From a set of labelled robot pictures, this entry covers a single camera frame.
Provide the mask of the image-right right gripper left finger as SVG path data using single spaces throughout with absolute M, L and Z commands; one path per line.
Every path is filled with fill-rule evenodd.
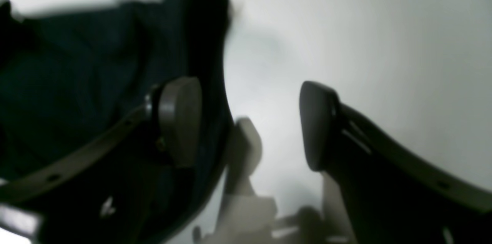
M 201 116 L 197 77 L 153 86 L 92 142 L 1 186 L 1 243 L 135 243 L 161 172 L 195 165 Z

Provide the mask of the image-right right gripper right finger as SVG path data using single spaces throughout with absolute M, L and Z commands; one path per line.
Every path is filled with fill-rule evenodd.
M 300 88 L 306 163 L 329 175 L 360 244 L 490 244 L 491 191 L 443 171 L 314 81 Z

